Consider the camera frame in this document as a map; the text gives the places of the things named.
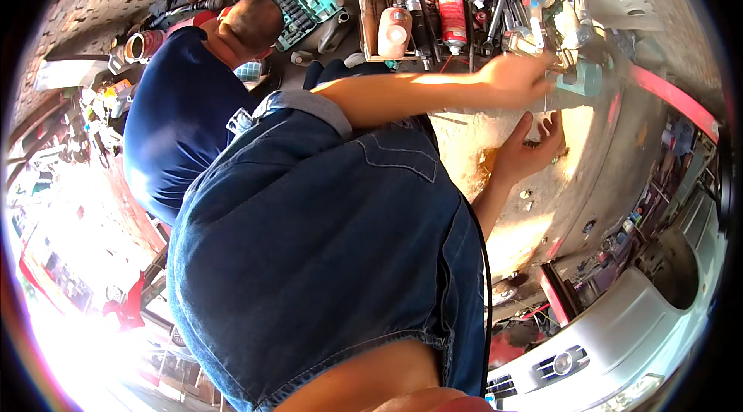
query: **forearm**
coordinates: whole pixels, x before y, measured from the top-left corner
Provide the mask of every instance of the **forearm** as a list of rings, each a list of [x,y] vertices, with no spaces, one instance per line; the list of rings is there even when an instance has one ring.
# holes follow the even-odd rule
[[[353,128],[373,128],[447,107],[477,108],[488,91],[476,74],[376,74],[327,82],[312,92],[335,102]]]
[[[472,209],[480,222],[482,235],[488,240],[490,232],[496,226],[496,221],[503,210],[508,194],[514,183],[504,175],[492,174],[485,189],[472,201]]]

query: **denim jacket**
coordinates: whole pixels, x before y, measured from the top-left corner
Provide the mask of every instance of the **denim jacket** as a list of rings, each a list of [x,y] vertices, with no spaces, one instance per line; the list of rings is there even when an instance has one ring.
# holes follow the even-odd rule
[[[307,91],[239,119],[186,194],[167,264],[178,329],[229,402],[273,410],[403,339],[441,351],[442,386],[479,394],[480,242],[431,140],[405,124],[354,137]]]

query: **red spray can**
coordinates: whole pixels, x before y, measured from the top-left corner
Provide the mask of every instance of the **red spray can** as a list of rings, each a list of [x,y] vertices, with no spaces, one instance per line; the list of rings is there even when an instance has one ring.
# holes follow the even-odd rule
[[[452,55],[467,45],[467,24],[464,21],[464,0],[438,0],[441,14],[441,40]]]

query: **hand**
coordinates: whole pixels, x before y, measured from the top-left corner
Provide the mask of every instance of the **hand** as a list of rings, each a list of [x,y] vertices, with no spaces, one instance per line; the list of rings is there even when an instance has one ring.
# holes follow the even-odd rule
[[[544,79],[544,71],[553,60],[549,55],[500,55],[488,62],[474,77],[488,87],[488,94],[496,99],[498,108],[524,109],[554,91],[554,83]]]
[[[498,149],[490,178],[516,184],[529,175],[548,166],[552,159],[565,152],[565,134],[562,131],[562,112],[553,112],[537,125],[539,146],[527,147],[524,139],[531,129],[534,116],[525,112],[506,142]]]

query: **car grille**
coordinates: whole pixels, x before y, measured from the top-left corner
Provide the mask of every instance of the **car grille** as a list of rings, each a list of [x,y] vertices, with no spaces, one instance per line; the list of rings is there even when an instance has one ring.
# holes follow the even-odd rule
[[[574,354],[573,359],[575,361],[575,365],[569,373],[563,376],[557,375],[557,373],[555,373],[554,362],[557,355],[553,355],[549,359],[545,359],[539,362],[539,364],[536,366],[536,372],[539,375],[539,378],[546,382],[556,381],[565,378],[566,376],[572,375],[588,364],[590,360],[589,353],[586,352],[585,349],[583,349],[581,346],[571,347],[570,349],[568,349],[568,351]]]
[[[488,381],[488,393],[492,393],[496,399],[502,399],[518,394],[515,390],[514,382],[511,381],[510,375],[501,376],[495,380]]]

